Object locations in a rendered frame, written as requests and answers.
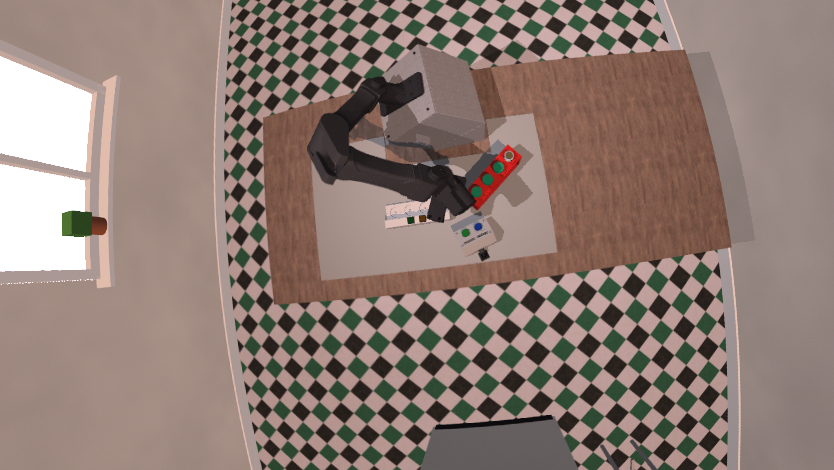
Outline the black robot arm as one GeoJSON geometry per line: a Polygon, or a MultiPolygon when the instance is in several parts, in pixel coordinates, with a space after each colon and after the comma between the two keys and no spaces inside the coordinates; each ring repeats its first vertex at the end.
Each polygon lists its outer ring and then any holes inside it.
{"type": "Polygon", "coordinates": [[[420,72],[397,84],[377,76],[365,79],[334,114],[323,114],[307,146],[321,180],[330,185],[336,179],[363,182],[418,202],[426,202],[432,196],[426,218],[438,223],[444,223],[446,209],[457,216],[471,208],[477,201],[463,183],[454,180],[449,167],[397,163],[349,146],[349,132],[378,102],[380,115],[385,117],[423,94],[420,72]]]}

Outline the light grey flat mat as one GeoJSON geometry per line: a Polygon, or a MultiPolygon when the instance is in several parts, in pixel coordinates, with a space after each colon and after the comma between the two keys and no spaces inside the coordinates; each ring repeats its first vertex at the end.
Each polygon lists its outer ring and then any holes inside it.
{"type": "Polygon", "coordinates": [[[518,166],[478,209],[444,223],[387,229],[386,206],[414,200],[367,183],[325,184],[314,164],[312,183],[321,281],[373,276],[556,253],[556,238],[534,115],[485,119],[491,152],[421,162],[448,166],[468,189],[507,146],[518,166]],[[485,217],[497,242],[464,255],[454,232],[485,217]]]}

